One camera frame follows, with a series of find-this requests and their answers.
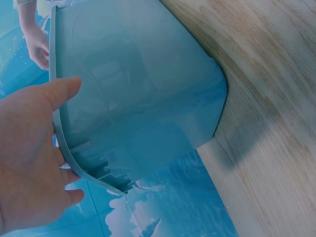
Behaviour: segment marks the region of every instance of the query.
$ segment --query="dolphin graphic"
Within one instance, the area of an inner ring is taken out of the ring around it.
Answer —
[[[155,232],[157,231],[161,222],[161,218],[150,223],[140,234],[139,237],[154,237]]]

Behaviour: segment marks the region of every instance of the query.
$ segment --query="blue plastic cover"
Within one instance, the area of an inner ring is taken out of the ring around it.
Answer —
[[[225,78],[161,2],[56,7],[50,29],[50,79],[82,77],[78,95],[54,114],[78,175],[122,194],[211,139]]]

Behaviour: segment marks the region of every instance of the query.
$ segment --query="light wood panel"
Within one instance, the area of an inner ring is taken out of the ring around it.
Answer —
[[[241,237],[316,236],[316,1],[162,0],[230,85],[199,148]]]

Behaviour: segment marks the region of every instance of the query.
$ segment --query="human hand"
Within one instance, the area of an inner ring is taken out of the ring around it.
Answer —
[[[49,224],[83,199],[82,190],[65,191],[79,177],[60,168],[65,160],[52,145],[53,111],[80,85],[57,79],[0,101],[0,235]]]
[[[44,70],[48,70],[49,46],[48,39],[40,29],[33,23],[24,28],[24,37],[28,46],[30,58]]]

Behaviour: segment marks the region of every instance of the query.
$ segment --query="plastic edge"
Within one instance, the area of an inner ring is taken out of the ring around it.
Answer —
[[[49,81],[57,79],[57,72],[56,72],[56,12],[59,11],[60,8],[57,6],[54,6],[52,8],[51,12],[51,20],[50,20],[50,36],[49,36]],[[64,136],[61,119],[60,119],[60,112],[59,109],[57,109],[53,113],[53,126],[55,135],[59,144],[59,149],[65,159],[65,161],[68,163],[70,168],[75,172],[78,176],[81,178],[84,178],[85,180],[88,180],[94,184],[97,184],[105,189],[108,189],[114,193],[117,193],[119,195],[124,196],[125,194],[121,192],[120,190],[114,188],[111,185],[107,185],[106,183],[99,181],[95,179],[94,177],[88,175],[81,167],[77,164],[75,159],[73,158]]]

